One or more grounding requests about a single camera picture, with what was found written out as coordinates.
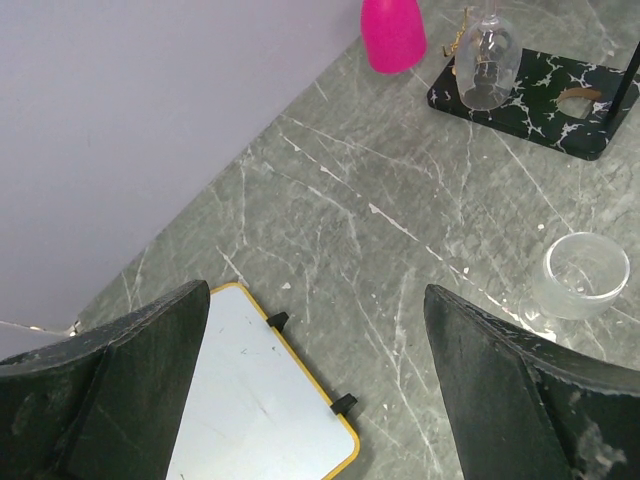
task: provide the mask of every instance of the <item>marble tabletop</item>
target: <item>marble tabletop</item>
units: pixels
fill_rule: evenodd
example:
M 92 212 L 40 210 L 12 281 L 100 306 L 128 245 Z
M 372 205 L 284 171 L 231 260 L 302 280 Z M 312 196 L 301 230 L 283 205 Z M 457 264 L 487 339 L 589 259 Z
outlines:
M 341 479 L 462 478 L 425 330 L 429 283 L 521 324 L 545 249 L 608 235 L 632 264 L 615 307 L 540 333 L 640 368 L 640 107 L 596 162 L 431 110 L 465 2 L 421 4 L 419 66 L 378 75 L 357 41 L 80 317 L 90 328 L 189 279 L 244 283 L 291 314 L 286 337 L 334 398 L 360 400 L 362 451 Z M 625 68 L 640 40 L 634 0 L 503 4 L 528 48 Z

